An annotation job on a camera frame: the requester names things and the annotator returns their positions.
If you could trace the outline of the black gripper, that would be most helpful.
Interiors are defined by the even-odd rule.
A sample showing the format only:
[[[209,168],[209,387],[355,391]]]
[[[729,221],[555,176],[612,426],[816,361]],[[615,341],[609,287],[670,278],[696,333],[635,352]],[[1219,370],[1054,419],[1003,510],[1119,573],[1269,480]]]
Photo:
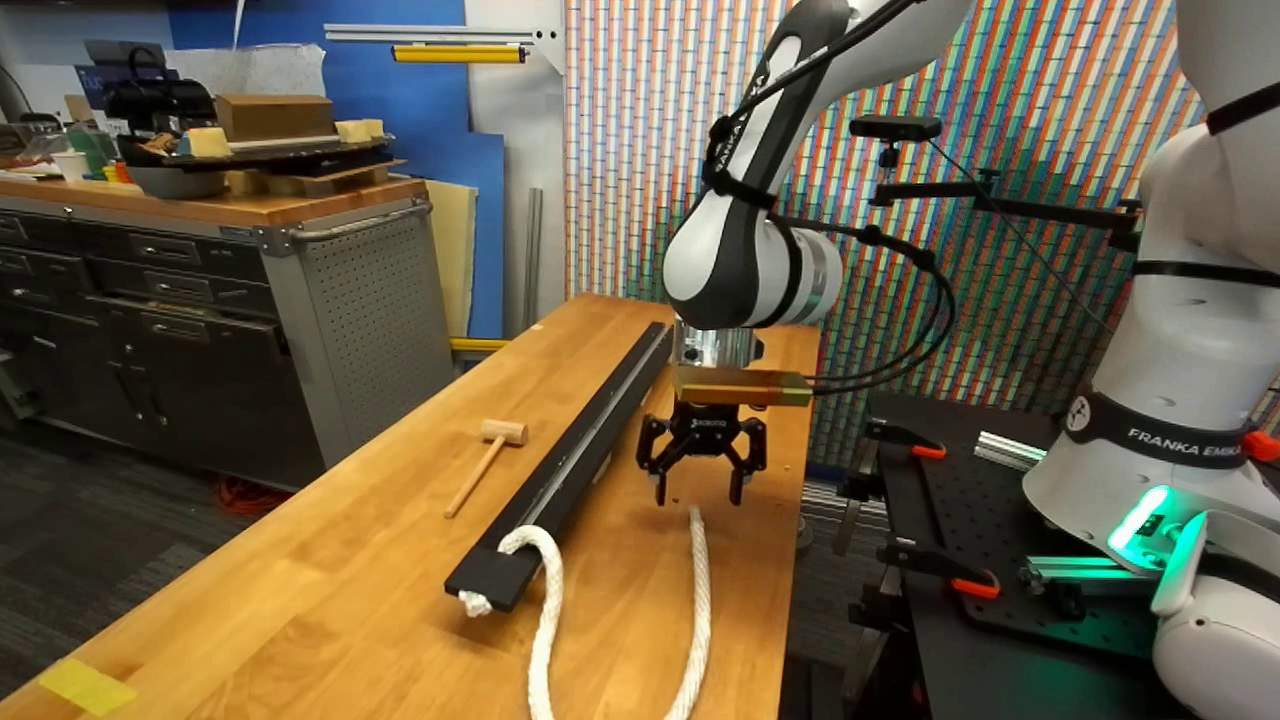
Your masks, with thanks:
[[[683,457],[725,457],[733,463],[729,500],[743,502],[751,470],[767,463],[767,424],[738,416],[735,402],[678,402],[668,419],[645,416],[635,463],[655,483],[655,502],[668,502],[668,467]]]

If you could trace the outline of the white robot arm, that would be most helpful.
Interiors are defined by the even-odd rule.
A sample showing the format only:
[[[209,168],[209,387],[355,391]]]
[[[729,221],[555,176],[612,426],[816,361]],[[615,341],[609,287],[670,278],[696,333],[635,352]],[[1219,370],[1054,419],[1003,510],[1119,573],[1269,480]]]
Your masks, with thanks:
[[[816,114],[920,70],[971,0],[797,0],[709,130],[702,187],[664,249],[701,333],[812,325],[841,297],[776,176]],[[1173,0],[1204,114],[1145,163],[1127,304],[1024,500],[1155,582],[1153,664],[1200,720],[1280,720],[1280,490],[1246,457],[1280,370],[1280,0]]]

